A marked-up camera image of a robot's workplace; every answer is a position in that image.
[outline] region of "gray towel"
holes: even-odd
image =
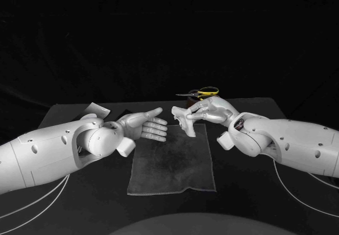
[[[204,124],[193,128],[194,138],[170,125],[165,142],[135,141],[126,195],[181,193],[187,188],[216,192]]]

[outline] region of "cable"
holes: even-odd
[[[63,188],[64,188],[64,186],[66,186],[66,184],[67,184],[67,179],[69,179],[69,175],[64,177],[66,178],[66,182],[64,182],[64,184],[63,184],[63,187],[61,187],[61,190],[60,190],[60,192],[59,192],[59,194],[57,194],[57,196],[56,196],[56,198],[54,198],[54,200],[51,201],[51,203],[49,204],[49,206],[44,208],[44,210],[34,216],[34,218],[33,219],[36,219],[37,218],[37,216],[49,209],[49,207],[51,206],[51,204],[54,203],[54,201],[56,201],[56,199],[57,199],[57,197],[60,196],[60,194],[61,194],[61,191],[63,191]],[[15,229],[18,229],[21,226],[24,226],[33,219],[30,219],[27,222],[24,222],[20,226],[17,226],[14,229],[11,229],[11,230],[8,230],[8,231],[5,231],[5,232],[2,232],[2,233],[0,233],[0,235],[2,235],[2,234],[5,234],[7,232],[10,232],[10,231],[12,231],[12,230],[15,230]]]
[[[56,190],[56,188],[60,186],[61,182],[66,180],[66,177],[67,177],[67,176],[69,176],[69,175],[64,176],[64,178],[61,179],[61,181],[60,181],[60,183],[57,184],[57,186],[53,188],[51,191],[49,191],[49,193],[47,193],[43,197],[40,197],[34,202],[31,202],[28,205],[25,205],[24,207],[21,207],[20,209],[17,209],[17,210],[12,211],[11,213],[8,213],[8,214],[0,216],[0,219],[4,218],[4,217],[7,217],[8,215],[14,214],[15,212],[18,212],[20,210],[23,210],[24,208],[30,207],[36,202],[38,202],[38,201]]]
[[[312,174],[310,174],[311,175],[311,177],[314,177],[320,182],[323,182],[327,186],[330,186],[330,187],[333,187],[333,188],[337,188],[339,189],[339,187],[337,186],[334,186],[334,185],[331,185],[331,184],[328,184],[327,182],[324,182],[323,180],[320,180]]]
[[[274,164],[274,168],[275,168],[275,172],[276,172],[276,166],[275,166],[275,160],[272,160],[272,164]],[[291,192],[289,192],[289,190],[287,189],[287,187],[285,187],[285,185],[284,185],[284,183],[282,183],[282,181],[281,181],[281,178],[279,178],[279,176],[278,176],[278,173],[276,173],[276,177],[278,177],[278,180],[279,180],[279,182],[281,182],[281,184],[282,184],[282,186],[284,186],[284,189],[287,190],[287,192],[291,194]],[[318,209],[315,209],[315,208],[312,208],[311,206],[308,206],[304,202],[301,202],[297,198],[295,198],[295,200],[301,203],[301,204],[304,204],[307,207],[310,207],[312,210],[315,210],[315,211],[318,211],[318,212],[321,212],[321,213],[324,213],[324,214],[327,214],[327,215],[330,215],[330,216],[333,216],[333,217],[337,217],[339,218],[339,216],[337,215],[334,215],[334,214],[328,214],[327,212],[324,212],[324,211],[320,211]]]

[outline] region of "dark table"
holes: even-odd
[[[226,99],[239,112],[259,114],[269,119],[285,118],[271,98]],[[99,104],[111,110],[105,121],[115,121],[128,109],[145,112],[162,108],[158,117],[175,125],[171,107],[186,107],[186,101],[131,102]],[[40,128],[67,122],[87,104],[54,105]],[[217,192],[187,189],[183,193],[128,196],[132,156],[124,158],[115,151],[69,176],[67,185],[47,211],[11,235],[106,235],[137,221],[158,215],[183,212],[230,214],[265,222],[295,234],[336,234],[339,218],[307,208],[287,193],[278,181],[272,160],[265,155],[245,156],[236,148],[225,151],[216,138],[226,131],[219,124],[204,123],[213,163]],[[276,164],[279,177],[297,198],[312,207],[339,214],[337,190],[289,167]],[[11,191],[0,196],[1,214],[11,212],[36,200],[57,185],[44,185]],[[18,213],[4,218],[1,231],[27,221],[49,205],[59,190]]]

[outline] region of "robot forearm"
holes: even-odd
[[[240,113],[217,142],[226,150],[236,146],[250,157],[265,154],[294,169],[339,177],[339,131],[321,125]]]
[[[77,146],[85,149],[77,153]],[[106,157],[126,157],[135,147],[115,122],[86,118],[34,130],[0,146],[0,194],[46,184]]]

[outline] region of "black curtain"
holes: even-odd
[[[1,142],[54,104],[271,97],[339,129],[336,1],[7,1],[0,15]]]

